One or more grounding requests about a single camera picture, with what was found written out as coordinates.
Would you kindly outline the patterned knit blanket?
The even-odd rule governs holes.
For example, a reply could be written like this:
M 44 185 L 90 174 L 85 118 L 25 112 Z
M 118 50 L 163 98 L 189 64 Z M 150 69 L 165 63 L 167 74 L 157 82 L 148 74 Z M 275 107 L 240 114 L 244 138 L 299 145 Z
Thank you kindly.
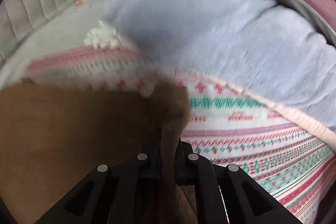
M 303 112 L 199 73 L 152 63 L 117 32 L 92 29 L 82 47 L 31 61 L 39 84 L 138 92 L 161 80 L 187 88 L 191 117 L 182 134 L 217 165 L 237 164 L 302 223 L 316 223 L 335 182 L 335 132 Z

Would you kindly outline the small orange item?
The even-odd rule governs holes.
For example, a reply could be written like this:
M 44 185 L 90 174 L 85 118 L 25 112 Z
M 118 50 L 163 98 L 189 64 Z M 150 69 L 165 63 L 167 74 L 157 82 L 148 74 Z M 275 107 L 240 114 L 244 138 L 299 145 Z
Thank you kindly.
M 76 7 L 80 7 L 80 6 L 84 5 L 84 4 L 85 4 L 84 1 L 79 1 L 79 2 L 76 2 L 76 3 L 75 3 L 75 6 L 76 6 Z

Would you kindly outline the grey bed sheet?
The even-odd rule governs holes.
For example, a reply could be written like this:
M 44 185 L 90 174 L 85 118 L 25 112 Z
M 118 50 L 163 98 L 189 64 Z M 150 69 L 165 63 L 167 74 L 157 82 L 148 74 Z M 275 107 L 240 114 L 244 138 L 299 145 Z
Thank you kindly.
M 72 5 L 30 34 L 1 66 L 1 87 L 17 82 L 31 60 L 78 46 L 108 45 L 116 34 L 103 20 L 108 0 Z

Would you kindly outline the light blue quilt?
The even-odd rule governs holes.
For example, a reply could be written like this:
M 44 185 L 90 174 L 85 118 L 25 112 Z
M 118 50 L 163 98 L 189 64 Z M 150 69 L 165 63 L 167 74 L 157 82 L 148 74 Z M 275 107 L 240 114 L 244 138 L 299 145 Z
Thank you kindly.
M 276 0 L 106 0 L 103 14 L 152 60 L 224 79 L 335 130 L 335 48 Z

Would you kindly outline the brown coat with fur collar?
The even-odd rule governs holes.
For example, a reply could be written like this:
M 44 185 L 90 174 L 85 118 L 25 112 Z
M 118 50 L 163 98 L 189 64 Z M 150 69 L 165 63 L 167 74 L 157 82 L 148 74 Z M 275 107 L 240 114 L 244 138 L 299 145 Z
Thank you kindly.
M 12 223 L 34 223 L 101 163 L 117 165 L 160 140 L 160 223 L 195 223 L 174 181 L 178 140 L 190 120 L 185 87 L 148 97 L 20 83 L 1 91 L 1 200 Z

